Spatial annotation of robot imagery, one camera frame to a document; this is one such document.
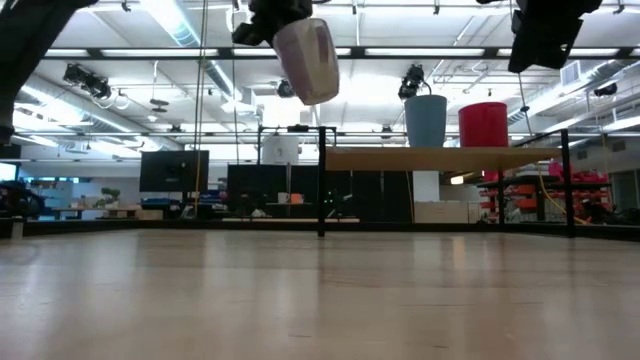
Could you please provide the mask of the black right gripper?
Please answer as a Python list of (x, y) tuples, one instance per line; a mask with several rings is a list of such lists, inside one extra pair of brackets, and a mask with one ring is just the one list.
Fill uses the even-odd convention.
[(519, 74), (532, 65), (561, 69), (582, 27), (581, 16), (594, 12), (601, 3), (602, 0), (517, 0), (508, 70)]

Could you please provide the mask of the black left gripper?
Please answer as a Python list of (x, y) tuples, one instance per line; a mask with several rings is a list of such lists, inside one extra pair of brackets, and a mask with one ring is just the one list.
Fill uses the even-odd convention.
[(245, 46), (258, 46), (266, 35), (274, 35), (281, 28), (313, 14), (312, 0), (252, 0), (249, 10), (252, 23), (241, 23), (232, 32), (232, 42)]

